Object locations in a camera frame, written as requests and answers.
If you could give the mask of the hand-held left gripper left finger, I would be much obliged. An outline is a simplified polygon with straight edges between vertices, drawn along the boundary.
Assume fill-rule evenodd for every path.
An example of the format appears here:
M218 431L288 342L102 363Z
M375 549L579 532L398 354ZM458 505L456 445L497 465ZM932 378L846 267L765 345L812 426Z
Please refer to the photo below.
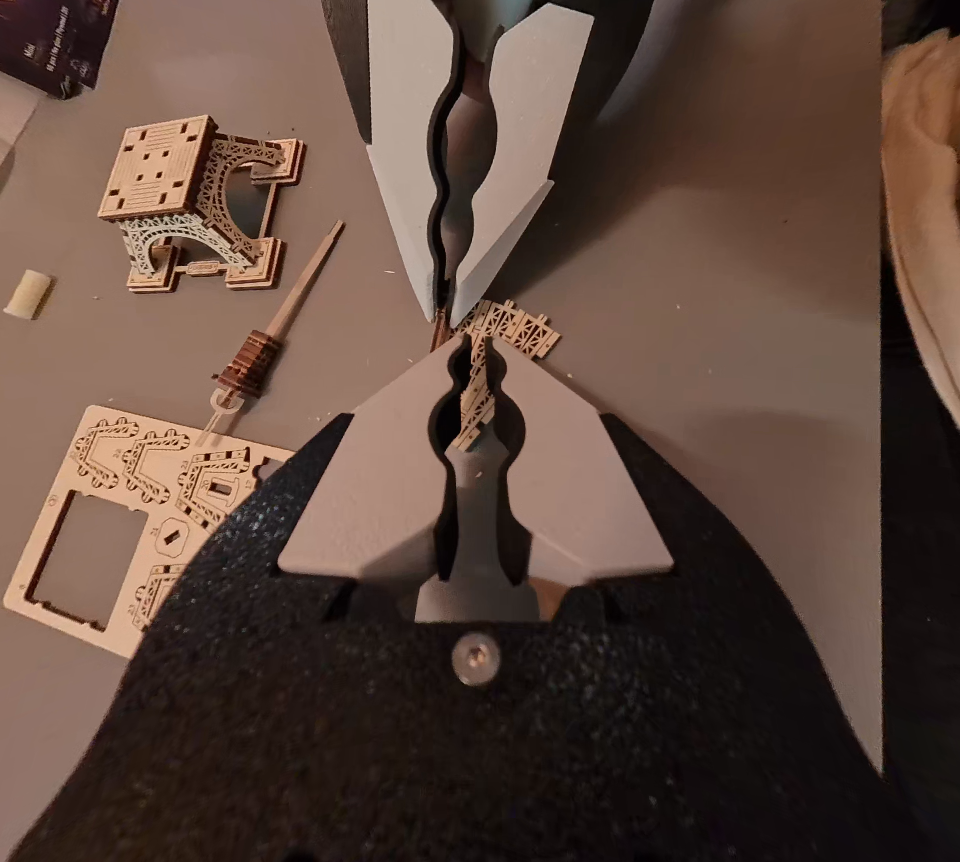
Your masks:
M447 450L461 429L472 344L459 333L352 413L278 558L281 570L393 595L450 580L459 544Z

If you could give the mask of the paper instruction sheet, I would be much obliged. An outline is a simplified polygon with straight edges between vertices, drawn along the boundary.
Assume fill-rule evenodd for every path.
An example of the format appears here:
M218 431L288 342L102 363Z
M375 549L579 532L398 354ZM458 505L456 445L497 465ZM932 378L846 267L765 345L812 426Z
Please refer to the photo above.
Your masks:
M41 99L39 89L1 72L1 187L13 170L18 138Z

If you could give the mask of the wooden lattice tower section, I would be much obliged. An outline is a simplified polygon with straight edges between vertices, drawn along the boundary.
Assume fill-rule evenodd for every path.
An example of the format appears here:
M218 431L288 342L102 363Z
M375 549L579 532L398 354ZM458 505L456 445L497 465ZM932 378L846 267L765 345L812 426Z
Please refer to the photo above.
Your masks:
M531 359L546 357L561 338L548 324L547 316L534 316L511 300L498 304L481 299L451 333L465 333L471 337L473 365L480 365L484 360L483 340L486 337L500 338Z

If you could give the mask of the grey desk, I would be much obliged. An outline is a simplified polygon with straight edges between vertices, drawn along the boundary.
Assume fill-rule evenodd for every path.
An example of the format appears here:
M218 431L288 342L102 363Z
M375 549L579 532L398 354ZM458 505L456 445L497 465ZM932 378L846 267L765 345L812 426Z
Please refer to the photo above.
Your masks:
M630 67L489 288L546 314L547 366L740 530L882 759L881 0L655 0ZM345 223L272 387L236 426L296 449L426 354L320 0L121 0L99 85L42 98L3 167L2 591L92 403L203 426L211 376ZM307 143L281 288L127 292L96 210L123 130L209 113Z

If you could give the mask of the cream printed shirt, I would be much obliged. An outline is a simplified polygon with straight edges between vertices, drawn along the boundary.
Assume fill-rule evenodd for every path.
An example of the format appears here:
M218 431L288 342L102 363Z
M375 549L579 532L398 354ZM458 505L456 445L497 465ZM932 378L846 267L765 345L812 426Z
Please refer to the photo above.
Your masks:
M921 363L959 424L959 37L940 29L900 46L881 84L895 283Z

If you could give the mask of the wooden punch-out parts sheet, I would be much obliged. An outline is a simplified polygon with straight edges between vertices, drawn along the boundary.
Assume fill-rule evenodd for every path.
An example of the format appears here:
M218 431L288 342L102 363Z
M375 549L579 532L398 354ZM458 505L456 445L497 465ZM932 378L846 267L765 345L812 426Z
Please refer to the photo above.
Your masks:
M78 424L4 595L6 609L126 660L208 538L293 451L90 405ZM36 592L69 504L98 498L145 524L104 622Z

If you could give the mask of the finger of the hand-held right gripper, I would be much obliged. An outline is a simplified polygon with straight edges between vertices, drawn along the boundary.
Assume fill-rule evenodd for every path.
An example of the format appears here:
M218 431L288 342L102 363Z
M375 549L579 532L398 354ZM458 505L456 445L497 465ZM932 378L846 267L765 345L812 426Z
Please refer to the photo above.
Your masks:
M429 235L440 193L433 144L448 96L455 37L434 0L366 0L370 143L366 147L394 239L428 321L439 267Z
M483 297L554 184L551 164L593 27L593 15L546 3L496 42L487 82L495 152L472 197L472 241L450 320Z

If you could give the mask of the wooden tower base model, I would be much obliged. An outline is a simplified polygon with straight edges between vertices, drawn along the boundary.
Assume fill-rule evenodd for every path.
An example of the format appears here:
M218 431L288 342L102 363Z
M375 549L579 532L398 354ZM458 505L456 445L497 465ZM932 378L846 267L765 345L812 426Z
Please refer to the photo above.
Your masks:
M274 287L284 243L271 234L279 189L301 180L306 144L220 131L209 115L124 132L98 217L117 227L133 294L174 292L182 276L222 277L231 290ZM230 183L248 175L264 192L258 223L233 215Z

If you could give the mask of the narrow wooden lattice panel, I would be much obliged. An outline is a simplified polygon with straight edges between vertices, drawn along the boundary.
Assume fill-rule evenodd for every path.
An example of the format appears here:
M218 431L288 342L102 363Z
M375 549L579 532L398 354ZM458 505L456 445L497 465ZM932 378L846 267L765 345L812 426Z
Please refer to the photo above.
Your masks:
M481 331L468 333L471 344L469 382L461 395L461 430L453 442L460 451L468 451L495 414L495 400L487 383L486 336Z

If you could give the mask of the dark puzzle box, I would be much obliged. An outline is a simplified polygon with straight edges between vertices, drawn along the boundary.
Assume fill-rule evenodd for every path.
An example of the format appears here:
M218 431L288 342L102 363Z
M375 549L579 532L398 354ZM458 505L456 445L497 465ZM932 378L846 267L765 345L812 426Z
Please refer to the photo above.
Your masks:
M121 0L1 0L1 70L48 96L95 88Z

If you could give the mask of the wooden tower spire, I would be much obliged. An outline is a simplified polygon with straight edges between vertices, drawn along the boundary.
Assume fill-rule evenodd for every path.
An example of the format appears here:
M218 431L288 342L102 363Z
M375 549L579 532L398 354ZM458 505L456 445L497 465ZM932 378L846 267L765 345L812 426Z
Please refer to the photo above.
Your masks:
M246 402L263 396L294 319L344 228L342 220L334 224L297 277L268 327L265 330L252 330L231 362L213 377L215 389L210 397L212 415L197 437L196 446L202 446L222 421L226 421L225 425L232 424L234 416L245 407Z

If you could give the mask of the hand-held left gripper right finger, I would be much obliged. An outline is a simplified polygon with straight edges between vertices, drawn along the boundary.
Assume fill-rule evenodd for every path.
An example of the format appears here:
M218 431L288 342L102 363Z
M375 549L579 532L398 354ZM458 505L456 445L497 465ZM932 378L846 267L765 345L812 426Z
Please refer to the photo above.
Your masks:
M500 339L485 340L497 477L496 544L513 584L553 616L569 590L670 571L674 560L588 401Z

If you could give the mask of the small cream wax block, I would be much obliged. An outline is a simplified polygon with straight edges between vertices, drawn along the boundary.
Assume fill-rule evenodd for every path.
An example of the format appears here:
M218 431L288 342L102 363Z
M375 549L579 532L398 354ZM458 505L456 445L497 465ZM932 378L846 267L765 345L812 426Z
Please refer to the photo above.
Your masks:
M11 294L3 312L14 318L32 321L40 312L54 284L54 278L27 269Z

